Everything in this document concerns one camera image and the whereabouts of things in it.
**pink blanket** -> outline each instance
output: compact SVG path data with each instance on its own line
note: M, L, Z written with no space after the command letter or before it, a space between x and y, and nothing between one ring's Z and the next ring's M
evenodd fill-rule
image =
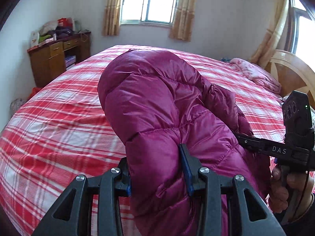
M275 94L280 94L281 84L273 78L270 73L266 72L261 67L240 58L234 58L230 61L230 63L242 71L247 79L253 81L259 86L262 86L266 90Z

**desk drawer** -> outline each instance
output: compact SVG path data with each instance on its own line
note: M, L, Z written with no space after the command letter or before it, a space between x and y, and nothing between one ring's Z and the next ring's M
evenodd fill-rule
M53 57L57 54L61 54L63 52L62 42L57 42L53 45L50 45L49 49L50 49L50 57Z
M81 39L80 38L77 38L77 39L73 39L73 46L79 46L80 43L81 43Z
M68 48L71 48L71 47L73 47L73 46L74 46L73 40L66 41L66 42L63 43L63 49L64 49L64 50L66 50L66 49L68 49Z

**white wall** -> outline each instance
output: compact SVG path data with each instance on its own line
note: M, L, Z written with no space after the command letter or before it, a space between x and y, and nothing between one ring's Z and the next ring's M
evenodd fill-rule
M240 29L239 56L248 59L262 42L275 0L243 0L243 24Z
M215 59L247 59L262 41L273 0L197 0L191 42L168 38L169 28L123 25L119 36L101 35L107 0L77 0L75 16L92 31L92 54L114 45L148 45Z
M29 48L31 32L50 20L73 14L74 0L21 0L0 31L0 131L9 120L10 103L35 87Z

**human hand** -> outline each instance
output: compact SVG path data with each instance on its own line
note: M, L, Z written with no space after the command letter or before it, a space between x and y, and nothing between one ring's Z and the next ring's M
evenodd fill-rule
M274 213L281 213L283 210L288 208L288 190L281 185L281 169L280 166L276 166L272 173L271 178L271 193L269 194L269 207ZM292 188L299 191L298 201L300 201L305 180L306 173L289 173L287 177L287 184ZM312 190L314 186L314 179L310 176L308 179L308 184L304 193L304 197L301 201L301 204L296 212L295 217L289 218L289 220L296 220L302 216L310 207L312 202Z

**metal screw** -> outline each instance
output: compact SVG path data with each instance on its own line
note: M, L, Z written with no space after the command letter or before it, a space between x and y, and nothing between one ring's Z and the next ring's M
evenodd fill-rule
M85 179L85 176L84 175L78 175L77 177L76 177L76 180L77 181L83 181Z
M235 176L235 179L237 180L237 181L244 181L244 177L242 176L242 175L236 175Z
M118 173L120 172L120 168L112 168L112 169L111 169L111 172L112 172L113 174L118 174Z
M209 169L208 168L206 168L206 167L202 167L202 168L200 168L200 172L201 173L204 173L204 174L207 174L207 173L209 173Z

